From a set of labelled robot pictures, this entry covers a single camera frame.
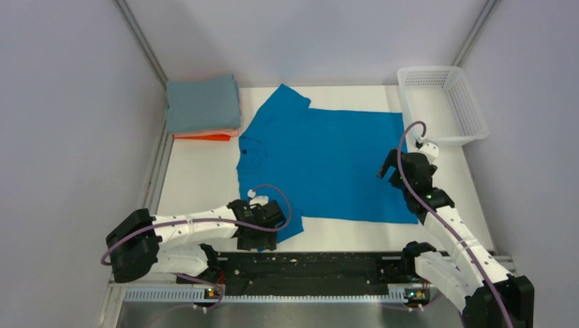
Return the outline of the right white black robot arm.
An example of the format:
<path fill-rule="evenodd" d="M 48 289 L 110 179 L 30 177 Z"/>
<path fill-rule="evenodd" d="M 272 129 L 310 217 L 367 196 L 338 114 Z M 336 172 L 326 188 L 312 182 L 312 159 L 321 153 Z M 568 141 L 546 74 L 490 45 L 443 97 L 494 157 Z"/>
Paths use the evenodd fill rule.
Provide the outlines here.
<path fill-rule="evenodd" d="M 389 169 L 389 183 L 402 192 L 408 210 L 443 246 L 443 256 L 427 242 L 412 241 L 402 251 L 402 276 L 424 279 L 456 307 L 464 327 L 532 327 L 535 288 L 516 276 L 478 241 L 446 191 L 434 186 L 436 148 L 417 152 L 393 148 L 378 178 Z"/>

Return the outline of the bright blue t-shirt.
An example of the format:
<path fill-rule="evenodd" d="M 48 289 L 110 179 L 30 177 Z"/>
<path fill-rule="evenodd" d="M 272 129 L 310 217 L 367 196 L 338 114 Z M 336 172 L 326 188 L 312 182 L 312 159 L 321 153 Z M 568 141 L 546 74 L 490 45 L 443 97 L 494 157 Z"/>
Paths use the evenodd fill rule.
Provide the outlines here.
<path fill-rule="evenodd" d="M 240 192 L 292 218 L 280 251 L 398 251 L 419 234 L 401 193 L 376 174 L 403 130 L 381 85 L 244 88 Z"/>

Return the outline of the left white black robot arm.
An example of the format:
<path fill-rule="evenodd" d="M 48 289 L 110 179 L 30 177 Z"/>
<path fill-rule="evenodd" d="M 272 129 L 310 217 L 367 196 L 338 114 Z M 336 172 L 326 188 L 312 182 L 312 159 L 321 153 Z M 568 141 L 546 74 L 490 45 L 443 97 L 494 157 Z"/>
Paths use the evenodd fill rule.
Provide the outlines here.
<path fill-rule="evenodd" d="M 218 254 L 210 241 L 236 240 L 239 250 L 274 250 L 277 234 L 292 218 L 277 201 L 257 197 L 187 215 L 152 215 L 134 210 L 105 238 L 101 263 L 117 283 L 148 274 L 176 274 L 211 282 L 219 272 Z"/>

